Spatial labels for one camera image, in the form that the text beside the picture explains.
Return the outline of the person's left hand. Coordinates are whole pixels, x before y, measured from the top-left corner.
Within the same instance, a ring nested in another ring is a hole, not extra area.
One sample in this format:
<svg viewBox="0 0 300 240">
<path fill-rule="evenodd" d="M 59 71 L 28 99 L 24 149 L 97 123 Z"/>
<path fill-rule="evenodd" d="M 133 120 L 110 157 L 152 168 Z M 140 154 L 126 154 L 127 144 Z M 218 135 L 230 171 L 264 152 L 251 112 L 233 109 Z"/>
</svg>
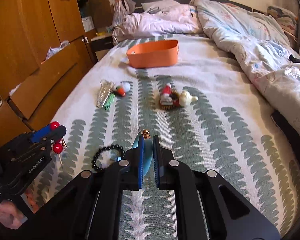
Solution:
<svg viewBox="0 0 300 240">
<path fill-rule="evenodd" d="M 0 223 L 5 227 L 16 230 L 23 224 L 24 218 L 23 213 L 13 202 L 3 200 L 0 203 Z"/>
</svg>

